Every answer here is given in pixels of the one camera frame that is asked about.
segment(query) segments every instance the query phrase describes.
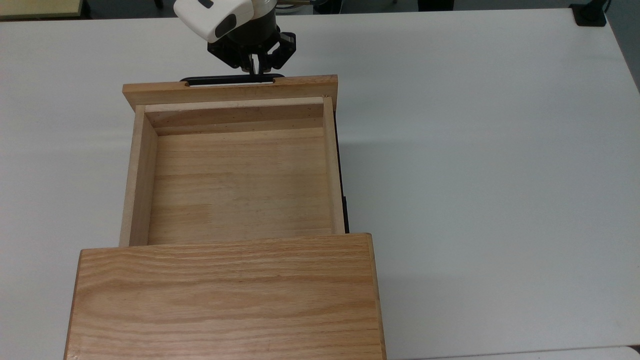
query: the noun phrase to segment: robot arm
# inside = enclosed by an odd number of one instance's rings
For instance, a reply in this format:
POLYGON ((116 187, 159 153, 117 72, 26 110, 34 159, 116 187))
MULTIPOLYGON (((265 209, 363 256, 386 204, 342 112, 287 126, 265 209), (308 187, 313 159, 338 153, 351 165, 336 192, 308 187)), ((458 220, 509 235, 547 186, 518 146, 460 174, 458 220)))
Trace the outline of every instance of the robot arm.
POLYGON ((296 50, 296 35, 276 25, 277 0, 176 0, 176 15, 205 39, 207 50, 227 65, 255 74, 280 69, 296 50))

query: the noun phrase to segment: table surface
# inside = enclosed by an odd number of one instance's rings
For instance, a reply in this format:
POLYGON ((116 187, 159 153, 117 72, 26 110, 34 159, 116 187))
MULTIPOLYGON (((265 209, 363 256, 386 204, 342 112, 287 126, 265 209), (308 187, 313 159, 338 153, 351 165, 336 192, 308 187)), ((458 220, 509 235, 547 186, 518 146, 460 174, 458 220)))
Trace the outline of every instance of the table surface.
POLYGON ((629 347, 583 348, 563 351, 523 352, 520 354, 450 357, 449 360, 638 360, 629 347))
POLYGON ((0 19, 80 15, 82 0, 0 0, 0 19))
MULTIPOLYGON (((640 343, 640 96, 571 11, 281 17, 338 74, 389 359, 640 343)), ((116 246, 123 83, 233 74, 178 19, 0 24, 0 357, 59 359, 80 249, 116 246)))

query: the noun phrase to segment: wooden drawer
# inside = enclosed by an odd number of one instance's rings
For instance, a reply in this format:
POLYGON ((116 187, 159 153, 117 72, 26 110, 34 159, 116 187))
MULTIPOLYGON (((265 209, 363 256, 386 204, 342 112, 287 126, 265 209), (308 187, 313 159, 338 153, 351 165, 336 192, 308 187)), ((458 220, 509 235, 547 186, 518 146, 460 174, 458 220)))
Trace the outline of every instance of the wooden drawer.
POLYGON ((369 234, 80 255, 65 359, 385 358, 369 234))
POLYGON ((125 85, 120 246, 344 234, 337 76, 125 85))

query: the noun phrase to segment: wooden box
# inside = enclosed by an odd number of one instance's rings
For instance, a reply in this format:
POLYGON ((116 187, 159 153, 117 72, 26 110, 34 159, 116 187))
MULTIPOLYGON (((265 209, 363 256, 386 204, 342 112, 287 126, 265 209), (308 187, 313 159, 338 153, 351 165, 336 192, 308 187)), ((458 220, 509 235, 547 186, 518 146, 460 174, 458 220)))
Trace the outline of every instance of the wooden box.
POLYGON ((369 234, 83 250, 68 360, 384 360, 369 234))
POLYGON ((337 76, 125 85, 120 246, 343 234, 337 76))

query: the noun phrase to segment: light wood panel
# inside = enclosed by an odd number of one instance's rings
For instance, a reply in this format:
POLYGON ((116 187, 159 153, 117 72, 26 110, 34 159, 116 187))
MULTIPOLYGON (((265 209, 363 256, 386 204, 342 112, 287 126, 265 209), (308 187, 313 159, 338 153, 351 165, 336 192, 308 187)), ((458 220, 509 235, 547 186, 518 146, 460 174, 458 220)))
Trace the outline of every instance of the light wood panel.
POLYGON ((120 228, 120 246, 147 244, 157 141, 158 136, 145 116, 145 107, 137 106, 120 228))
POLYGON ((381 360, 371 237, 83 250, 68 360, 381 360))
POLYGON ((126 84, 122 87, 122 93, 132 108, 149 104, 328 96, 333 99, 335 110, 338 98, 338 76, 275 78, 273 83, 250 85, 188 86, 183 81, 126 84))
POLYGON ((321 127, 322 97, 146 106, 158 135, 321 127))
POLYGON ((82 0, 0 0, 0 19, 80 16, 82 0))
POLYGON ((330 97, 324 98, 324 154, 326 160, 326 180, 331 199, 330 211, 333 234, 344 234, 344 212, 342 208, 342 184, 338 164, 338 145, 333 119, 333 104, 330 97))
POLYGON ((136 109, 157 137, 147 149, 157 164, 134 144, 121 245, 344 233, 335 105, 324 94, 337 95, 336 76, 125 85, 130 101, 151 101, 136 109))
POLYGON ((150 245, 332 234, 321 127, 160 136, 150 245))

